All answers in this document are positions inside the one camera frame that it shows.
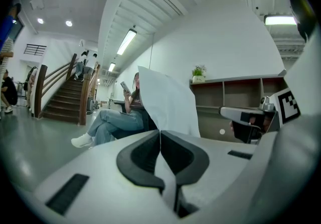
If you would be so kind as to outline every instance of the gray floor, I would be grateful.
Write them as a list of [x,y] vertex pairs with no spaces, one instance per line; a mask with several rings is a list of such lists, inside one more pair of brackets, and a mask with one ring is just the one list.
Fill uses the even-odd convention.
[[51,173],[88,150],[73,147],[70,139],[84,134],[97,112],[87,115],[86,126],[38,120],[28,113],[22,106],[12,114],[1,112],[0,156],[10,180],[32,192]]

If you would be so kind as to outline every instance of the potted plant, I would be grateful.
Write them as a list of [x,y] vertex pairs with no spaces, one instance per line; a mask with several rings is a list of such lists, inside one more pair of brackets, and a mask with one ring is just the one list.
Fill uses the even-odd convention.
[[192,71],[193,74],[193,81],[192,83],[202,83],[205,82],[205,74],[206,67],[205,65],[197,65],[195,69]]

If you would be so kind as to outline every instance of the white sneaker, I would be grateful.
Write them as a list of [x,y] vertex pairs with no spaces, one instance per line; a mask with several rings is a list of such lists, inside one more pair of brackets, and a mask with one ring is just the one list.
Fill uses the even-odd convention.
[[73,138],[71,143],[74,147],[81,148],[84,146],[90,146],[92,144],[92,137],[88,133],[83,134],[78,138]]
[[5,113],[8,114],[8,113],[11,113],[13,111],[12,107],[9,106],[7,107],[7,109],[5,110]]

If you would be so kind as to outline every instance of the chair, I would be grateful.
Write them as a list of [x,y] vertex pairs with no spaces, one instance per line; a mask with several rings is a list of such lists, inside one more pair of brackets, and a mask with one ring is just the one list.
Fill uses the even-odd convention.
[[139,134],[139,133],[143,133],[146,131],[157,129],[154,121],[150,118],[147,111],[144,110],[141,113],[141,115],[142,115],[142,121],[143,121],[143,125],[144,125],[144,128],[142,130],[135,130],[135,131],[117,130],[111,134],[116,139],[121,139],[121,138],[125,138],[125,137],[131,136],[131,135],[135,135],[135,134]]

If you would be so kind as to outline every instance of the smartphone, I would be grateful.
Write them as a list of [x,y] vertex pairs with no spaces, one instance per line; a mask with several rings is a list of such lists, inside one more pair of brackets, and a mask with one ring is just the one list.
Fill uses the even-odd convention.
[[122,89],[124,89],[126,92],[129,92],[131,95],[129,88],[124,81],[122,83],[120,83],[120,85],[121,85]]

